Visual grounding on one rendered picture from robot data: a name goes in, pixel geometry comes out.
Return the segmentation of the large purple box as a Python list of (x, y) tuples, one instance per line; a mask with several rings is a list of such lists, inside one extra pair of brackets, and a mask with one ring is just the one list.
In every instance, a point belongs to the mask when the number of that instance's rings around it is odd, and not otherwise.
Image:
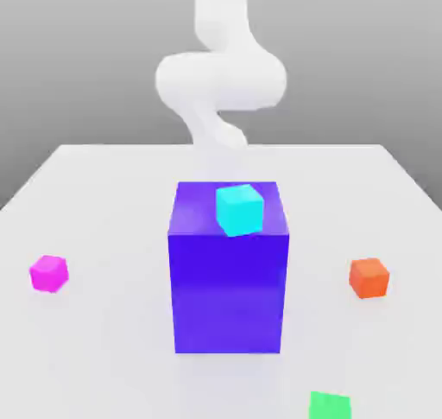
[(278, 186), (258, 181), (263, 229), (227, 236), (219, 182), (179, 182), (167, 232), (177, 353), (278, 353), (289, 230)]

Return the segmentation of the small orange cube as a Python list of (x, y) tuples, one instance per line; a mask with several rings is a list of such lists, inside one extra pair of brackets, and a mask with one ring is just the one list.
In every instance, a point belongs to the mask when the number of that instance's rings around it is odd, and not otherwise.
[(385, 296), (389, 277), (389, 271), (378, 258), (363, 258), (351, 262), (349, 285), (360, 299)]

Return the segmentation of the small green cube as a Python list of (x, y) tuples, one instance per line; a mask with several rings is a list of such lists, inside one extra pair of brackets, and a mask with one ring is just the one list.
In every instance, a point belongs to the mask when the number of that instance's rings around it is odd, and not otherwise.
[(351, 419), (350, 398), (312, 391), (308, 419)]

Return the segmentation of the small magenta cube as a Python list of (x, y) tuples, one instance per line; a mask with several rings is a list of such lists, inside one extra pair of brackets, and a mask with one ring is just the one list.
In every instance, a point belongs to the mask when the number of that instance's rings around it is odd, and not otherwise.
[(29, 268), (33, 288), (56, 293), (69, 279), (66, 259), (44, 255)]

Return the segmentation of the small cyan cube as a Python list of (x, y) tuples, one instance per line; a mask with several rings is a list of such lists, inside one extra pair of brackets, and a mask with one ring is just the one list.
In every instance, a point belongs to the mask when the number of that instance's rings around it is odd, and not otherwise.
[(215, 198), (216, 221), (228, 237), (262, 231), (264, 199), (250, 184), (220, 187)]

